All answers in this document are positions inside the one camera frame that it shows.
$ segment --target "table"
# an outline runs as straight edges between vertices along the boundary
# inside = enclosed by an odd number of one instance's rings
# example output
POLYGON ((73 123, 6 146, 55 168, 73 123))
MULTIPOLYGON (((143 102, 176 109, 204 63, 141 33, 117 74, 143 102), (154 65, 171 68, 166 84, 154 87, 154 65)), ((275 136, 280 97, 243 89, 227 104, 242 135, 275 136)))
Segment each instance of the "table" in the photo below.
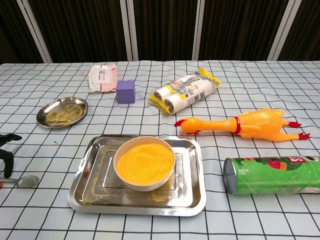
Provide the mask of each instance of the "table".
POLYGON ((118 80, 135 80, 136 102, 118 104, 115 93, 88 93, 93 63, 0 66, 0 134, 7 143, 12 178, 36 175, 36 189, 4 184, 0 190, 0 239, 46 240, 308 240, 320 238, 320 196, 228 195, 222 181, 227 157, 320 155, 320 61, 132 61, 118 66, 118 80), (218 77, 218 91, 173 116, 149 105, 149 93, 204 67, 218 77), (89 105, 78 124, 60 129, 37 125, 39 109, 55 98, 77 96, 89 105), (201 132, 207 191, 205 209, 194 217, 87 214, 68 205, 68 191, 89 141, 100 134, 179 135, 173 124, 187 116, 223 120, 247 110, 281 108, 311 133, 308 140, 268 142, 229 132, 201 132))

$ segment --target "black curtain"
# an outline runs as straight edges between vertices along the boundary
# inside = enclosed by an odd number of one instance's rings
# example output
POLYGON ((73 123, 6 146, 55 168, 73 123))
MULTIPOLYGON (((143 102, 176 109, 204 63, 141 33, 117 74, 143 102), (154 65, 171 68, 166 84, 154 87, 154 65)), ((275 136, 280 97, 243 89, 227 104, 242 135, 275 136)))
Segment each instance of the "black curtain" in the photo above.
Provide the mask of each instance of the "black curtain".
POLYGON ((288 0, 205 1, 199 60, 266 60, 288 0))
POLYGON ((43 63, 16 0, 0 0, 0 64, 43 63))
POLYGON ((320 0, 303 0, 278 60, 320 60, 320 0))
POLYGON ((126 61, 119 0, 29 0, 52 61, 126 61))
POLYGON ((197 0, 134 0, 139 60, 191 60, 197 0))

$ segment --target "metal spoon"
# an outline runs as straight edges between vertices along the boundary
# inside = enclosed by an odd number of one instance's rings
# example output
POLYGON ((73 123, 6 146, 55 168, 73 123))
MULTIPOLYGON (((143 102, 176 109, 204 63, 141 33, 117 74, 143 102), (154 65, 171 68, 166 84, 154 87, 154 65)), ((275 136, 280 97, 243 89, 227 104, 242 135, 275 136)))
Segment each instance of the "metal spoon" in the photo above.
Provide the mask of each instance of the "metal spoon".
POLYGON ((14 178, 0 178, 0 182, 2 183, 13 183, 17 184, 18 188, 21 189, 29 189, 33 188, 38 185, 40 182, 40 179, 37 176, 28 175, 24 176, 20 179, 14 179, 14 178))

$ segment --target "purple sponge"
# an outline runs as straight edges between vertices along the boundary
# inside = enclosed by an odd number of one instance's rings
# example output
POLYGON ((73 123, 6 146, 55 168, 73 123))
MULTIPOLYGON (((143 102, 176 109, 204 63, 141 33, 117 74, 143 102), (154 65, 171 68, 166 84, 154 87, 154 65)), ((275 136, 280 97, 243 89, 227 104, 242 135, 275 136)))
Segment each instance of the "purple sponge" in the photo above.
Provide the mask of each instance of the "purple sponge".
POLYGON ((136 102, 135 81, 118 81, 116 98, 119 104, 134 104, 136 102))

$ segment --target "yellow rubber chicken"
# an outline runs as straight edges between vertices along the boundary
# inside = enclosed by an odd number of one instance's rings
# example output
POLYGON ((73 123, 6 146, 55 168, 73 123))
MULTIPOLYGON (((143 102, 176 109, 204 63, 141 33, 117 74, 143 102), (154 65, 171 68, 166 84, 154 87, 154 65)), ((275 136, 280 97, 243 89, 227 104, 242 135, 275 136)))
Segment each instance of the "yellow rubber chicken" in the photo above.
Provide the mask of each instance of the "yellow rubber chicken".
POLYGON ((282 110, 260 109, 248 111, 223 121, 202 121, 189 117, 177 121, 174 126, 181 127, 181 131, 187 134, 197 134, 202 130, 223 130, 239 134, 245 139, 257 138, 274 142, 304 140, 310 137, 310 133, 286 134, 281 132, 282 126, 293 128, 301 126, 295 121, 282 120, 283 115, 282 110))

